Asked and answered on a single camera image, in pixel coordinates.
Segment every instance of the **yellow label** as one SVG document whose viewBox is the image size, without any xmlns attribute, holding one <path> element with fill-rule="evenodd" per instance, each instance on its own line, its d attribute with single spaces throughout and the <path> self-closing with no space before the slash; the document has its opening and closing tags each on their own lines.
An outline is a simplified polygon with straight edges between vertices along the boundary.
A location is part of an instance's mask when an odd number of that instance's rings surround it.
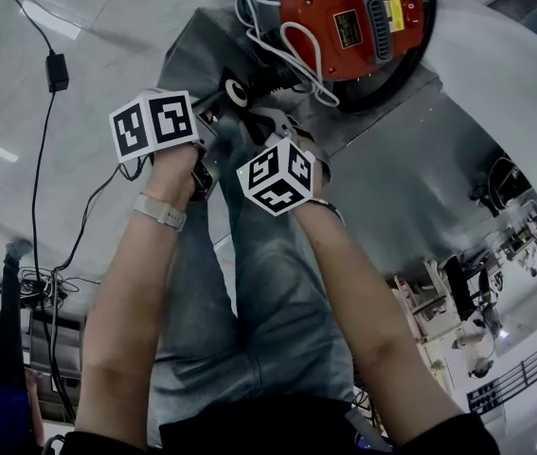
<svg viewBox="0 0 537 455">
<path fill-rule="evenodd" d="M 386 0 L 386 12 L 390 20 L 390 32 L 404 30 L 403 5 L 401 0 Z"/>
</svg>

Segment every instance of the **shoe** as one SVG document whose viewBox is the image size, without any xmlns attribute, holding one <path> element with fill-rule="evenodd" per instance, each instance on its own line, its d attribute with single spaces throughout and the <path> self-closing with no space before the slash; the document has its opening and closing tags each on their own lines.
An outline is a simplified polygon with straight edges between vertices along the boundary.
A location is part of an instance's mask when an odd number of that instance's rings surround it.
<svg viewBox="0 0 537 455">
<path fill-rule="evenodd" d="M 30 251 L 32 251 L 32 243 L 28 239 L 16 239 L 13 243 L 7 245 L 7 255 L 17 262 Z"/>
</svg>

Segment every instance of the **wristwatch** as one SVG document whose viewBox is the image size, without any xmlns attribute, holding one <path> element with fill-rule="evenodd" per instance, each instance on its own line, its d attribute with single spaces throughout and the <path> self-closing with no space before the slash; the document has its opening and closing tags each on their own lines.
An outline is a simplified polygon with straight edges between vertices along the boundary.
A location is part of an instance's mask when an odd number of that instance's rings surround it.
<svg viewBox="0 0 537 455">
<path fill-rule="evenodd" d="M 184 228 L 186 215 L 175 209 L 167 202 L 161 202 L 144 193 L 140 193 L 135 199 L 134 210 L 150 216 L 160 224 L 171 226 L 177 232 Z"/>
</svg>

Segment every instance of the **red machine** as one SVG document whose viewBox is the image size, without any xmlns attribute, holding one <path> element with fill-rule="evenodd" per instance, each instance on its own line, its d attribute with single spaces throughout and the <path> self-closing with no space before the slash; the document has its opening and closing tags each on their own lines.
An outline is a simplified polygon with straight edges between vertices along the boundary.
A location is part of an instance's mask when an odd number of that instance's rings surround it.
<svg viewBox="0 0 537 455">
<path fill-rule="evenodd" d="M 297 22 L 316 37 L 323 77 L 355 80 L 378 70 L 423 39 L 421 0 L 280 0 L 280 21 Z M 314 67 L 313 45 L 302 32 L 286 36 Z"/>
</svg>

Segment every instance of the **white floor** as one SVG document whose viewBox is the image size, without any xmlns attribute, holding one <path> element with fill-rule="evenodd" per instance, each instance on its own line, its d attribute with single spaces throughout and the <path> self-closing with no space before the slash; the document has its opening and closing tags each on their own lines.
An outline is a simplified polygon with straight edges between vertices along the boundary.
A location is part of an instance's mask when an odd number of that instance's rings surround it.
<svg viewBox="0 0 537 455">
<path fill-rule="evenodd" d="M 165 52 L 196 8 L 232 0 L 35 1 L 81 27 L 75 39 L 44 27 L 70 73 L 49 123 L 37 205 L 41 267 L 52 268 L 67 257 L 88 196 L 116 166 L 109 113 L 155 86 Z M 0 157 L 0 276 L 5 243 L 32 235 L 32 187 L 50 99 L 46 55 L 42 37 L 15 3 L 0 0 L 0 148 L 17 156 L 15 162 Z M 134 183 L 115 178 L 94 207 L 66 276 L 98 279 L 106 270 L 145 176 Z M 213 197 L 210 207 L 217 243 L 228 234 L 223 198 Z M 217 251 L 231 275 L 233 248 L 224 240 Z M 31 256 L 23 265 L 32 265 Z M 93 298 L 94 287 L 78 285 L 81 293 L 71 296 L 64 312 L 84 312 Z"/>
</svg>

